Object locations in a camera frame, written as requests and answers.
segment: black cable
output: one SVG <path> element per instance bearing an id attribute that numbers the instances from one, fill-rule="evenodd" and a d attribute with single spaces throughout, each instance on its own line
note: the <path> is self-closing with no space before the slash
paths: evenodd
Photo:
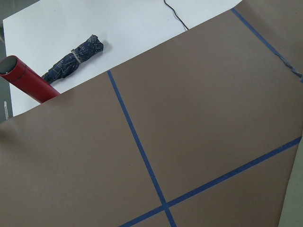
<path id="1" fill-rule="evenodd" d="M 179 21 L 183 24 L 183 26 L 188 30 L 189 28 L 183 23 L 183 21 L 182 21 L 182 20 L 178 17 L 178 15 L 176 14 L 175 10 L 174 10 L 169 4 L 167 4 L 165 0 L 164 0 L 164 4 L 165 4 L 166 6 L 168 6 L 169 8 L 171 8 L 171 10 L 174 12 L 176 18 L 178 18 L 178 20 L 179 20 Z"/>

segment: blue tape strip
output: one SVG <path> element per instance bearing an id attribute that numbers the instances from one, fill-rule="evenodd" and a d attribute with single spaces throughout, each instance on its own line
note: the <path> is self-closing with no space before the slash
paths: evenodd
<path id="1" fill-rule="evenodd" d="M 188 199 L 188 198 L 190 198 L 194 195 L 197 195 L 200 192 L 205 191 L 206 189 L 209 189 L 210 187 L 215 186 L 216 184 L 219 184 L 219 183 L 227 180 L 228 178 L 231 178 L 232 176 L 235 176 L 235 175 L 243 172 L 244 170 L 247 170 L 248 168 L 251 168 L 251 167 L 259 164 L 260 162 L 263 162 L 263 161 L 271 158 L 272 156 L 275 156 L 275 155 L 281 153 L 282 151 L 285 151 L 285 150 L 299 144 L 301 138 L 302 137 L 296 138 L 295 140 L 293 140 L 289 143 L 286 143 L 286 144 L 282 145 L 281 147 L 276 148 L 276 149 L 270 151 L 269 153 L 264 154 L 264 155 L 262 155 L 262 156 L 260 156 L 256 159 L 252 160 L 251 162 L 248 162 L 248 163 L 246 163 L 246 164 L 244 164 L 244 165 L 242 165 L 242 166 L 240 166 L 240 167 L 238 167 L 238 168 L 236 168 L 236 169 L 234 169 L 234 170 L 232 170 L 232 171 L 230 171 L 230 172 L 228 172 L 228 173 L 226 173 L 226 174 L 224 174 L 224 175 L 222 175 L 222 176 L 220 176 L 220 177 L 218 177 L 218 178 L 216 178 L 216 179 L 214 179 L 214 180 L 212 180 L 212 181 L 210 181 L 206 184 L 203 184 L 202 186 L 200 186 L 198 188 L 195 188 L 194 190 L 191 190 L 190 192 L 185 193 L 184 195 L 179 196 L 178 198 L 168 202 L 168 206 L 169 207 L 174 206 L 174 205 L 176 205 L 176 204 L 178 204 L 178 203 L 180 203 L 180 202 L 182 202 L 182 201 L 184 201 L 184 200 L 186 200 L 186 199 Z"/>
<path id="2" fill-rule="evenodd" d="M 164 209 L 164 211 L 165 211 L 165 213 L 166 213 L 166 216 L 167 216 L 167 218 L 168 218 L 168 220 L 169 220 L 170 226 L 176 227 L 177 225 L 176 225 L 176 223 L 175 223 L 175 220 L 174 220 L 174 218 L 173 218 L 173 216 L 172 216 L 172 214 L 171 214 L 171 212 L 170 212 L 170 210 L 169 210 L 169 207 L 168 207 L 168 205 L 167 205 L 167 203 L 166 203 L 166 200 L 165 200 L 165 198 L 164 198 L 163 192 L 162 192 L 162 190 L 161 190 L 161 188 L 160 188 L 160 186 L 159 186 L 159 183 L 158 183 L 158 181 L 157 181 L 157 179 L 156 179 L 156 176 L 155 176 L 155 174 L 154 174 L 154 172 L 153 172 L 153 170 L 152 170 L 152 168 L 151 168 L 151 164 L 150 164 L 150 162 L 149 162 L 149 160 L 148 160 L 148 158 L 147 158 L 147 156 L 146 156 L 146 154 L 145 154 L 145 151 L 144 151 L 144 149 L 143 149 L 143 146 L 142 146 L 142 144 L 141 144 L 141 142 L 140 142 L 140 139 L 139 139 L 139 137 L 138 137 L 138 134 L 137 134 L 137 132 L 136 132 L 136 130 L 135 130 L 135 128 L 134 128 L 134 125 L 133 125 L 133 122 L 132 122 L 132 120 L 131 120 L 131 117 L 130 117 L 129 114 L 128 114 L 128 111 L 127 111 L 126 106 L 125 106 L 125 104 L 124 104 L 124 102 L 123 102 L 123 99 L 122 99 L 122 97 L 121 97 L 121 95 L 120 95 L 120 92 L 119 92 L 118 87 L 117 87 L 117 85 L 116 85 L 116 82 L 115 82 L 115 80 L 114 80 L 114 78 L 113 78 L 113 75 L 112 75 L 112 73 L 111 73 L 110 70 L 107 71 L 107 74 L 108 74 L 108 76 L 109 76 L 110 82 L 112 83 L 112 86 L 113 86 L 114 91 L 115 91 L 115 93 L 116 93 L 116 96 L 117 96 L 117 98 L 118 98 L 118 100 L 119 100 L 119 103 L 120 103 L 121 108 L 122 108 L 122 110 L 123 110 L 124 116 L 125 116 L 125 118 L 126 118 L 126 120 L 127 120 L 128 126 L 129 126 L 129 128 L 130 128 L 130 130 L 131 130 L 131 132 L 132 132 L 132 134 L 133 134 L 133 137 L 134 137 L 134 140 L 135 140 L 135 142 L 136 142 L 136 144 L 137 144 L 137 147 L 138 147 L 138 149 L 139 149 L 139 151 L 140 151 L 140 154 L 141 154 L 141 156 L 142 156 L 142 159 L 143 159 L 143 161 L 144 161 L 144 163 L 145 163 L 145 166 L 146 166 L 146 168 L 147 168 L 147 171 L 148 171 L 148 173 L 149 173 L 149 175 L 150 175 L 150 177 L 151 177 L 151 181 L 152 181 L 152 183 L 153 183 L 153 185 L 154 185 L 154 187 L 155 187 L 155 189 L 156 189 L 156 192 L 157 192 L 157 194 L 158 194 L 158 197 L 159 197 L 159 199 L 160 199 L 160 201 L 161 201 L 162 207 L 163 207 L 163 209 Z"/>
<path id="3" fill-rule="evenodd" d="M 278 56 L 295 75 L 301 78 L 301 82 L 303 83 L 302 74 L 299 73 L 259 32 L 257 32 L 257 30 L 235 8 L 232 8 L 231 11 L 272 53 Z"/>
<path id="4" fill-rule="evenodd" d="M 129 222 L 126 222 L 124 223 L 123 225 L 120 225 L 120 227 L 130 227 L 130 226 L 133 226 L 141 221 L 144 221 L 145 219 L 148 219 L 150 218 L 151 216 L 154 216 L 158 213 L 160 213 L 161 211 L 163 211 L 163 207 L 160 206 L 160 207 L 157 207 L 156 209 L 153 209 L 145 214 L 142 214 L 141 216 L 137 217 L 137 218 L 134 218 L 133 220 L 129 221 Z"/>

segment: red thermos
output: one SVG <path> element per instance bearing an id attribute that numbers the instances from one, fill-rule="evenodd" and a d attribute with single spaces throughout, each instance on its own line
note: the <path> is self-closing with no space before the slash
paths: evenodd
<path id="1" fill-rule="evenodd" d="M 0 76 L 39 103 L 60 94 L 14 55 L 0 62 Z"/>

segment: white table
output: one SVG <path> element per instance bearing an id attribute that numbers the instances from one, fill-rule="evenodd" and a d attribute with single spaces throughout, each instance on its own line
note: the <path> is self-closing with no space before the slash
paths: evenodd
<path id="1" fill-rule="evenodd" d="M 241 0 L 167 0 L 192 28 Z M 7 55 L 16 55 L 42 76 L 70 50 L 95 34 L 102 54 L 54 82 L 60 93 L 184 32 L 163 0 L 41 0 L 4 20 Z M 10 85 L 14 116 L 39 105 Z"/>

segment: folded umbrella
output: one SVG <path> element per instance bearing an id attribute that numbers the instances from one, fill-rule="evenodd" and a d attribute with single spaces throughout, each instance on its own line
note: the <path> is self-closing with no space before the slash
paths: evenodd
<path id="1" fill-rule="evenodd" d="M 49 84 L 60 78 L 65 78 L 71 75 L 82 62 L 87 61 L 91 56 L 100 51 L 103 51 L 103 44 L 98 40 L 96 35 L 91 35 L 87 41 L 53 65 L 42 78 Z"/>

